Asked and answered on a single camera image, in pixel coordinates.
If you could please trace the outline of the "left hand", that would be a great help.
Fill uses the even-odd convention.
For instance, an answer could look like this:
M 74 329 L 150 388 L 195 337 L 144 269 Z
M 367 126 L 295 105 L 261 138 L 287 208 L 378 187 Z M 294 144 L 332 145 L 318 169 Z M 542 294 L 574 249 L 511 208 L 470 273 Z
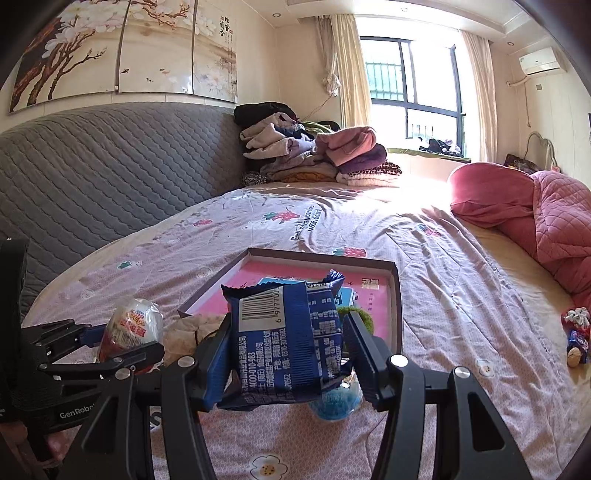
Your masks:
M 41 468 L 59 466 L 67 455 L 71 444 L 68 436 L 63 432 L 50 434 L 46 439 L 50 458 L 40 460 L 33 453 L 32 447 L 27 440 L 28 431 L 24 424 L 20 422 L 2 424 L 1 435 L 26 473 L 32 473 L 34 470 Z

